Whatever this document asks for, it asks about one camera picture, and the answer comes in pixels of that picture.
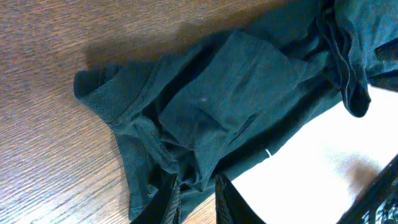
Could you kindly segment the dark green t-shirt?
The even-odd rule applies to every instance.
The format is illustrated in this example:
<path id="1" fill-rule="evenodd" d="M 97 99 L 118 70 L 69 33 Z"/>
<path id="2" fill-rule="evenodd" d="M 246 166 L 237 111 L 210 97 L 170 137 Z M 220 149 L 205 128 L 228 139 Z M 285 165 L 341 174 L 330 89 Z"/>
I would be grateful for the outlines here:
<path id="1" fill-rule="evenodd" d="M 180 220 L 343 103 L 363 117 L 368 86 L 397 90 L 397 2 L 292 1 L 182 54 L 75 75 L 76 99 L 113 131 L 129 219 L 178 175 Z"/>

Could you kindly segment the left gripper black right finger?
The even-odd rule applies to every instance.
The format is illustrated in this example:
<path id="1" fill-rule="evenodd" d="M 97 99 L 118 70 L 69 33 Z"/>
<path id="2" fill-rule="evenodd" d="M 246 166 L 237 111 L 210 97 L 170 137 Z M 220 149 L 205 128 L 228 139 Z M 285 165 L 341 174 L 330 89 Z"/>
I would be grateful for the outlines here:
<path id="1" fill-rule="evenodd" d="M 266 224 L 224 174 L 216 176 L 215 201 L 217 224 Z"/>

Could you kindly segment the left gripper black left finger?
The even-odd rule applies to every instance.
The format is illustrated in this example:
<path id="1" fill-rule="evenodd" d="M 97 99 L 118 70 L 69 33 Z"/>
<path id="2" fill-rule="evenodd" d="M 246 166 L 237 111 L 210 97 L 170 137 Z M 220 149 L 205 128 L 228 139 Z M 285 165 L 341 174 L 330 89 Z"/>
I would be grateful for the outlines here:
<path id="1" fill-rule="evenodd" d="M 146 208 L 131 224 L 179 224 L 181 193 L 178 175 L 169 175 Z"/>

